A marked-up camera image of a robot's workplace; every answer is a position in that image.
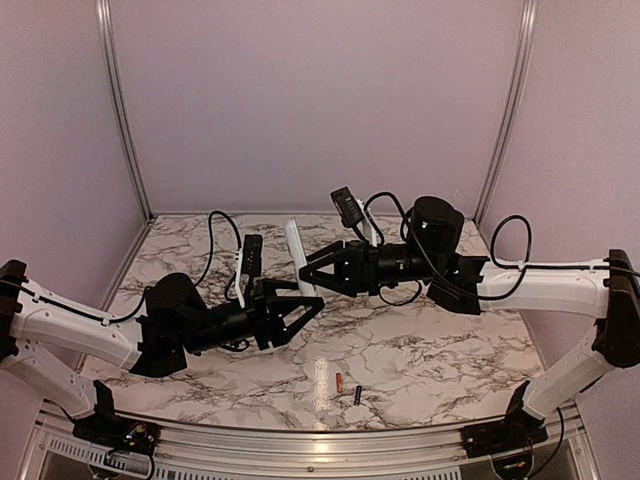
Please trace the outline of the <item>white remote control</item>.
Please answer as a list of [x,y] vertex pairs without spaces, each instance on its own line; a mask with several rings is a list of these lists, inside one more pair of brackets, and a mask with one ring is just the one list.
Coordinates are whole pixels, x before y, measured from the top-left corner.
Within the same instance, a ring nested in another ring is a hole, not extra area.
[[307,265],[307,258],[295,218],[290,218],[285,222],[285,236],[287,247],[293,260],[294,273],[301,295],[305,297],[318,297],[316,287],[302,280],[300,277],[300,269]]

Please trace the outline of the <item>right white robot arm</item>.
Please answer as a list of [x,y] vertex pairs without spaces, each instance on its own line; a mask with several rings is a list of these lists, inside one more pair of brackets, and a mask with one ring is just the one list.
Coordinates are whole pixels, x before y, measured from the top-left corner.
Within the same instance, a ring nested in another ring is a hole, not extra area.
[[605,374],[639,363],[639,283],[627,254],[612,249],[604,259],[535,264],[495,255],[457,254],[464,216],[447,201],[418,198],[401,210],[401,243],[381,231],[348,189],[333,192],[343,225],[357,235],[306,254],[298,227],[288,221],[287,246],[303,292],[322,287],[349,297],[377,295],[402,282],[427,286],[441,308],[468,315],[499,310],[573,313],[594,319],[583,339],[543,374],[512,395],[495,438],[515,448],[565,401]]

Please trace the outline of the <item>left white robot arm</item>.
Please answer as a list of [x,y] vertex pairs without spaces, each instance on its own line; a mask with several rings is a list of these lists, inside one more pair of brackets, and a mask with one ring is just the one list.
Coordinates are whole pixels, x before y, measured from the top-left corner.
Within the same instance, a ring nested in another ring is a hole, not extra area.
[[188,355],[239,349],[248,340],[261,350],[288,344],[324,307],[322,298],[297,290],[294,282],[258,279],[244,299],[209,307],[188,275],[172,273],[118,317],[54,294],[27,278],[25,263],[10,260],[1,268],[1,367],[116,445],[127,430],[112,412],[109,390],[75,374],[46,345],[164,378],[185,369]]

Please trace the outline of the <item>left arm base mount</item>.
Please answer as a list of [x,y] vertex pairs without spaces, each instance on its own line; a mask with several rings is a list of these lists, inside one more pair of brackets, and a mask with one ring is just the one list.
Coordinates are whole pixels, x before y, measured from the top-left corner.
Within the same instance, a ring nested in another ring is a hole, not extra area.
[[99,380],[94,380],[93,386],[96,394],[93,409],[87,417],[72,419],[73,435],[109,447],[115,452],[152,455],[159,438],[160,426],[150,421],[117,415],[110,388]]

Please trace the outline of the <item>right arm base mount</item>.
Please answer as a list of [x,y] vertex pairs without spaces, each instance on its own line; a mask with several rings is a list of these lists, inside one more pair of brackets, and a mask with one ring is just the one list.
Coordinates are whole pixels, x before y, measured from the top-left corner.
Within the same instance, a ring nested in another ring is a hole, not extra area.
[[529,384],[529,381],[525,381],[514,391],[501,419],[461,429],[468,458],[528,448],[548,439],[544,421],[524,411],[524,394]]

